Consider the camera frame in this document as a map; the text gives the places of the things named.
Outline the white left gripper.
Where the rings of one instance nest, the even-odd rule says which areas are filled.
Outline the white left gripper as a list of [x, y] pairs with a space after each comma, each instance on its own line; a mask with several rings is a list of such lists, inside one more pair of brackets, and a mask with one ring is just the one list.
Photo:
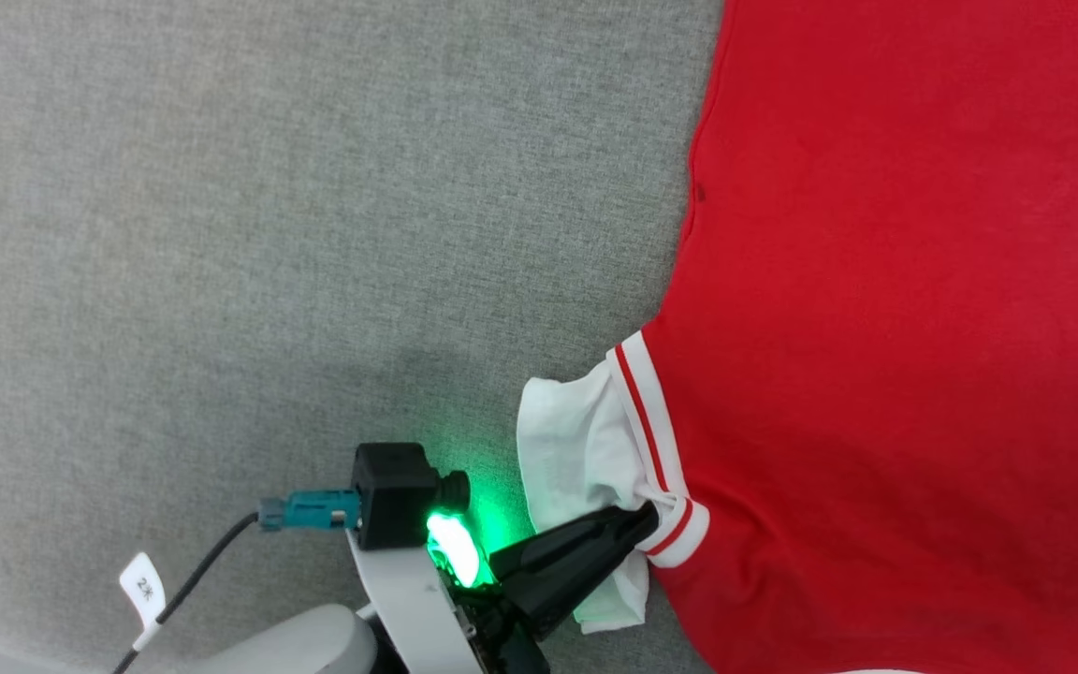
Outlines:
[[416, 548], [367, 550], [350, 529], [368, 600], [359, 615], [378, 639], [372, 674], [551, 674], [535, 639], [550, 636], [659, 523], [652, 503], [605, 507], [488, 559], [461, 515], [430, 513]]

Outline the red garment with white trim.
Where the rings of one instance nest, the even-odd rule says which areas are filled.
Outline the red garment with white trim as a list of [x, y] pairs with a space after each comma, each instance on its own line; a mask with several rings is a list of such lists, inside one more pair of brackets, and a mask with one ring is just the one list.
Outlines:
[[1078, 674], [1078, 0], [724, 0], [662, 307], [517, 451], [718, 674]]

